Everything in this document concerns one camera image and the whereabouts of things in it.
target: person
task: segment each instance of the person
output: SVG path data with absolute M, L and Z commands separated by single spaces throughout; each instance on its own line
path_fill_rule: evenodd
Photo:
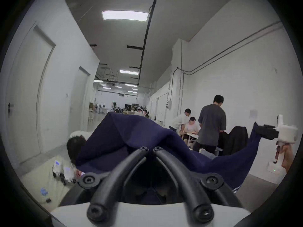
M 142 113 L 140 107 L 137 109 L 137 111 L 136 111 L 134 114 L 135 114 L 135 115 L 139 115 L 139 116 L 143 116 L 143 113 Z
M 143 112 L 143 116 L 149 118 L 149 112 L 146 109 Z
M 221 108 L 224 97 L 216 95 L 214 103 L 204 106 L 199 116 L 200 131 L 199 138 L 193 146 L 194 151 L 199 151 L 200 148 L 213 153 L 216 150 L 219 140 L 219 133 L 226 130 L 226 116 Z
M 282 167 L 285 168 L 287 173 L 294 160 L 294 154 L 292 152 L 291 145 L 290 144 L 283 145 L 282 150 L 280 146 L 277 146 L 275 158 L 278 160 L 279 154 L 282 154 L 283 152 L 284 152 L 284 159 L 282 161 Z
M 191 114 L 191 110 L 189 108 L 185 109 L 184 114 L 180 114 L 179 116 L 175 117 L 172 121 L 172 124 L 169 126 L 169 128 L 175 132 L 179 129 L 181 126 L 180 132 L 184 131 L 184 125 L 188 122 L 188 117 Z
M 80 153 L 81 148 L 85 146 L 86 141 L 91 135 L 91 133 L 86 131 L 75 131 L 71 133 L 66 143 L 66 148 L 73 166 L 76 165 L 76 159 Z M 80 178 L 83 174 L 83 172 L 79 171 L 78 169 L 75 169 L 75 175 L 77 178 Z
M 184 142 L 187 144 L 187 141 L 189 140 L 189 135 L 186 133 L 198 134 L 198 132 L 199 132 L 199 128 L 196 125 L 196 118 L 190 117 L 189 121 L 184 126 L 184 133 L 183 133 Z

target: navy blue cloth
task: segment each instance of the navy blue cloth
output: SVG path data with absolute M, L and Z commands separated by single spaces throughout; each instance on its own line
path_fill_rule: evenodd
M 146 146 L 150 152 L 160 146 L 189 170 L 218 173 L 235 189 L 243 183 L 256 157 L 261 138 L 255 132 L 256 126 L 255 123 L 246 148 L 230 156 L 211 160 L 191 151 L 178 134 L 146 117 L 108 113 L 81 149 L 76 166 L 82 172 L 111 171 L 141 146 Z

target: man in white shirt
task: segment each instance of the man in white shirt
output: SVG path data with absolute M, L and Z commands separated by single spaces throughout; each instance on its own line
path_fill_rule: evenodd
M 169 126 L 169 128 L 175 132 L 177 132 L 177 130 L 179 129 L 179 127 L 181 126 L 181 132 L 184 131 L 184 125 L 186 123 L 188 123 L 188 117 L 191 114 L 191 110 L 189 108 L 185 109 L 184 114 L 180 114 L 179 116 L 177 116 L 176 118 L 174 118 L 174 120 L 172 121 L 172 124 Z

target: ceiling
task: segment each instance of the ceiling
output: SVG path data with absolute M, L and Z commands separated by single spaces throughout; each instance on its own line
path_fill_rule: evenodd
M 171 63 L 172 47 L 178 38 L 191 38 L 229 0 L 157 0 L 143 57 L 139 86 L 149 87 Z M 148 12 L 153 0 L 66 0 L 89 44 L 100 60 L 97 77 L 137 84 L 138 76 L 121 74 L 119 69 L 138 71 L 147 22 L 106 20 L 102 11 L 132 10 Z

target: black pants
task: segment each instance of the black pants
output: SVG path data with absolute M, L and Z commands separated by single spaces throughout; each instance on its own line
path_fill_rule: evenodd
M 201 148 L 205 149 L 209 153 L 213 153 L 213 154 L 214 154 L 214 151 L 216 150 L 216 146 L 202 145 L 202 144 L 199 144 L 197 141 L 195 142 L 194 146 L 192 147 L 192 150 L 199 152 L 199 149 L 201 149 Z

